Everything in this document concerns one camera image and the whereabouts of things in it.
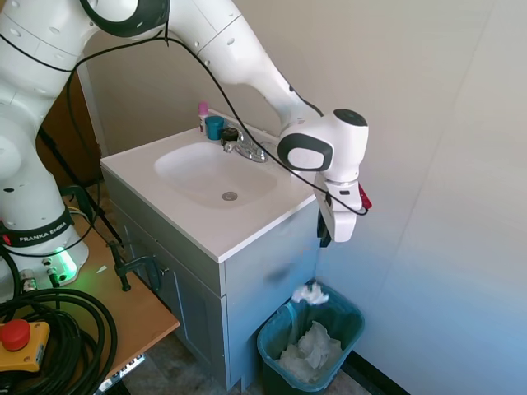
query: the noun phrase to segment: gray cabinet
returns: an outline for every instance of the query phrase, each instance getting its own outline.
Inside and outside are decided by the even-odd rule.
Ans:
[[[226,390],[245,390],[259,368],[259,329],[315,276],[318,207],[311,203],[223,263],[210,259],[155,210],[105,172],[131,257],[153,254],[159,298],[180,321],[176,335]],[[139,272],[143,279],[146,273]]]

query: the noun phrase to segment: floor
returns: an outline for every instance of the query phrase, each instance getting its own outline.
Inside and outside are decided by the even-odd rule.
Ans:
[[[97,201],[96,187],[88,189],[90,195]],[[109,221],[116,226],[110,195],[104,184],[100,188],[100,206],[106,212]],[[96,230],[107,240],[113,236],[100,219],[96,222]],[[124,383],[132,395],[224,395],[212,377],[198,364],[196,359],[178,340],[176,335],[169,335],[147,353],[147,360],[133,371]],[[230,395],[238,395],[234,389]],[[264,395],[261,383],[253,384],[248,395]],[[351,377],[340,371],[328,388],[326,395],[370,395]]]

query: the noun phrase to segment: teal trash can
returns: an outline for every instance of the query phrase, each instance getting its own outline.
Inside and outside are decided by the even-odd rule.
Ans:
[[[258,335],[258,350],[263,358],[263,388],[266,395],[322,394],[331,384],[347,356],[364,331],[364,316],[360,310],[328,286],[329,302],[309,306],[288,302],[263,326]],[[283,369],[276,361],[289,344],[297,344],[310,330],[313,321],[321,323],[328,334],[341,342],[343,355],[316,383],[303,383]]]

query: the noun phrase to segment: white countertop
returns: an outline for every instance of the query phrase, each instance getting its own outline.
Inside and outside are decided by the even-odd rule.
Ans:
[[[199,204],[196,199],[178,193],[155,169],[158,159],[196,143],[202,143],[202,146],[203,143],[220,145],[208,140],[196,128],[109,156],[101,164],[218,263],[226,261],[315,200],[314,192],[308,185],[292,177],[273,160],[256,164],[233,152],[224,155],[235,156],[232,158],[236,160],[234,163],[243,166],[245,172],[250,171],[250,166],[259,166],[260,170],[276,178],[276,187],[256,200],[236,207],[229,206],[229,202],[222,199],[218,199],[218,207]],[[303,176],[310,181],[314,178],[313,174]]]

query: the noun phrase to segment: pink bottle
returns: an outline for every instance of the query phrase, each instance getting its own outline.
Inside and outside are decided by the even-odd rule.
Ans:
[[[199,130],[201,133],[207,132],[207,125],[205,124],[205,119],[208,117],[208,103],[202,101],[198,106],[198,116],[199,116]]]

